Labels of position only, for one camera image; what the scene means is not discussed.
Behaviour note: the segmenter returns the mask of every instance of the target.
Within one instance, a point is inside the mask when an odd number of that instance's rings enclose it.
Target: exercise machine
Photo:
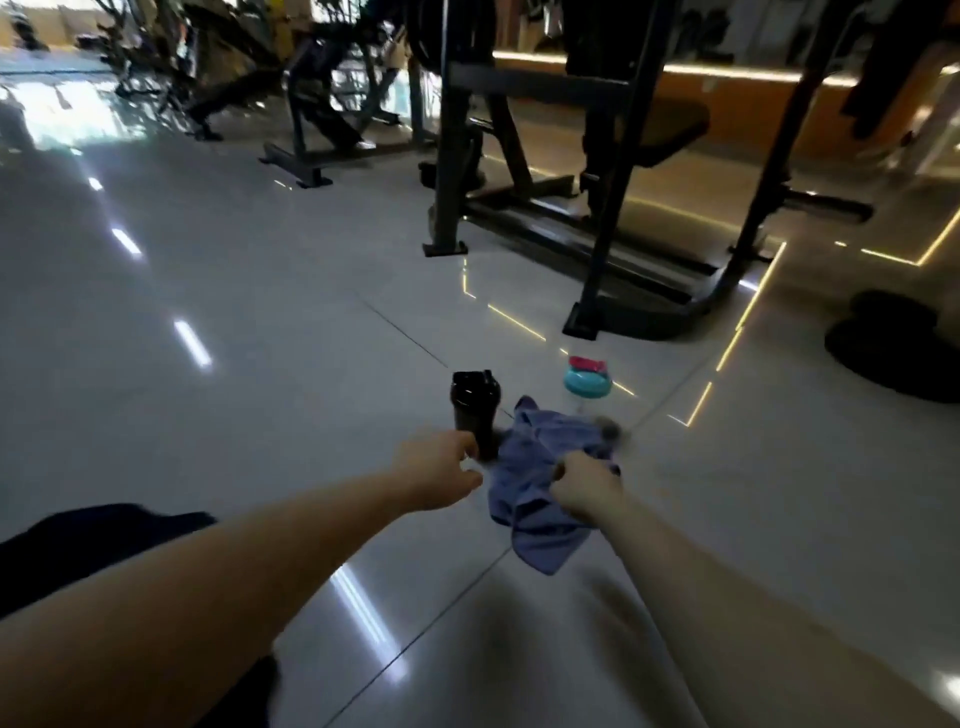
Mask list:
[[[726,262],[715,265],[670,249],[661,243],[617,229],[627,185],[634,167],[650,168],[672,157],[708,130],[708,110],[695,102],[654,95],[677,17],[678,0],[647,4],[641,36],[644,41],[632,79],[558,76],[495,68],[486,48],[475,39],[477,3],[446,4],[442,54],[441,137],[435,170],[436,198],[430,215],[427,256],[464,255],[457,239],[461,219],[507,236],[543,246],[588,266],[580,300],[573,305],[564,333],[594,339],[599,331],[644,339],[669,339],[689,330],[720,303],[762,254],[762,226],[778,209],[789,207],[862,223],[873,208],[856,201],[794,190],[788,163],[814,96],[828,73],[833,50],[859,0],[831,0],[824,10],[807,56],[804,73],[780,122],[764,163],[756,194]],[[470,119],[471,94],[487,99],[490,120]],[[585,139],[588,169],[581,186],[592,197],[591,215],[578,216],[557,198],[573,195],[573,176],[534,180],[510,114],[508,96],[547,104],[586,108],[591,113],[623,116],[623,131],[609,143]],[[512,184],[465,194],[462,179],[478,163],[478,138],[498,139]],[[590,156],[599,160],[591,166]],[[566,232],[541,221],[562,223]],[[612,255],[614,242],[639,253],[632,259]],[[641,292],[642,303],[601,293],[607,276],[626,281]]]
[[[283,72],[284,92],[293,125],[293,147],[286,150],[267,142],[263,145],[264,153],[260,161],[289,172],[297,178],[297,184],[301,187],[320,187],[331,184],[331,180],[323,174],[323,168],[328,164],[409,152],[433,143],[434,135],[424,128],[420,65],[416,58],[407,61],[412,128],[410,137],[389,144],[371,144],[364,139],[364,132],[374,121],[390,126],[399,121],[395,114],[383,110],[383,102],[400,71],[396,54],[388,50],[396,49],[405,42],[400,10],[400,5],[391,2],[368,3],[354,23],[313,24],[311,33],[300,43]],[[385,22],[390,22],[394,27],[389,37],[383,36],[382,26]],[[372,47],[383,46],[386,49],[382,57],[386,59],[393,55],[395,59],[385,61],[380,74],[377,74],[369,52]],[[331,82],[338,69],[349,72],[348,54],[351,49],[360,50],[362,70],[368,78],[366,95],[358,105],[345,99],[343,94],[337,99]],[[312,123],[331,143],[332,149],[308,149],[303,132],[304,121]]]

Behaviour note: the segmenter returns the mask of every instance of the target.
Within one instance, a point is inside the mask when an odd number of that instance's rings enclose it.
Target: gym floor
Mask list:
[[[455,370],[493,370],[503,425],[523,394],[570,411],[581,354],[618,384],[592,411],[627,428],[628,489],[960,715],[960,420],[823,347],[872,286],[960,331],[955,185],[810,172],[877,201],[875,221],[784,213],[777,265],[684,340],[585,342],[560,333],[580,282],[558,261],[468,224],[468,256],[423,257],[412,156],[302,190],[256,161],[284,129],[270,109],[204,145],[105,76],[0,82],[0,538],[105,502],[225,517],[368,472],[452,424]],[[579,171],[575,129],[523,118],[532,164]],[[630,224],[712,255],[756,171],[703,151],[638,170]],[[702,724],[653,635],[602,538],[542,576],[478,492],[396,523],[317,593],[276,643],[273,724]]]

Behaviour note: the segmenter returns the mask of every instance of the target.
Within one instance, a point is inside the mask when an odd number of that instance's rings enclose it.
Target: metal frame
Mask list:
[[[416,59],[411,58],[407,63],[411,107],[410,138],[393,144],[368,145],[363,139],[363,132],[372,122],[378,121],[387,125],[396,122],[396,115],[388,114],[382,106],[399,69],[387,68],[378,81],[372,64],[367,63],[368,57],[365,56],[371,86],[367,98],[357,111],[338,111],[328,100],[322,98],[307,102],[298,95],[298,83],[304,77],[304,71],[311,65],[316,43],[317,40],[313,37],[301,43],[283,74],[283,86],[293,126],[293,149],[288,151],[272,142],[265,142],[261,162],[286,170],[297,178],[300,187],[321,187],[332,184],[332,180],[323,173],[323,168],[328,164],[411,152],[434,143],[436,136],[423,125],[423,92],[420,87],[420,65]],[[317,129],[334,143],[335,148],[307,149],[303,135],[304,118],[313,122]]]
[[[598,219],[573,217],[564,208],[538,199],[571,196],[572,176],[534,181],[520,145],[507,96],[545,103],[563,103],[595,109],[626,110],[624,146],[641,139],[654,105],[654,90],[666,57],[679,0],[653,3],[636,74],[630,83],[592,78],[562,77],[532,71],[497,69],[488,64],[460,63],[461,44],[468,34],[463,3],[444,2],[442,56],[441,138],[437,158],[436,200],[432,211],[432,241],[423,246],[427,256],[463,255],[467,246],[457,239],[462,218],[482,227],[543,246],[588,265],[580,300],[573,305],[564,333],[595,339],[609,331],[644,339],[667,339],[691,328],[736,287],[750,264],[758,259],[762,225],[783,206],[829,213],[854,222],[873,214],[870,206],[849,200],[797,192],[787,185],[787,164],[813,98],[826,77],[833,50],[859,0],[831,0],[807,57],[801,81],[787,105],[776,140],[764,164],[756,195],[726,263],[715,266],[646,239],[616,229],[627,185],[634,169],[631,155],[620,154],[600,183],[607,190]],[[468,120],[471,93],[486,94],[491,120]],[[513,185],[493,191],[464,194],[463,159],[470,134],[493,133],[503,148]],[[548,230],[522,217],[524,211],[565,223],[571,235]],[[584,238],[593,236],[592,247]],[[611,255],[614,242],[638,251],[642,263]],[[643,305],[626,303],[600,293],[604,276],[629,282],[644,294]]]

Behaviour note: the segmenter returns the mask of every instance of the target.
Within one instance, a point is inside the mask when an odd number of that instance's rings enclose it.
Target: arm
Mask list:
[[[147,551],[0,621],[0,725],[191,726],[368,539],[482,482],[473,436]]]
[[[553,495],[610,541],[713,728],[952,726],[875,658],[692,544],[571,453]]]

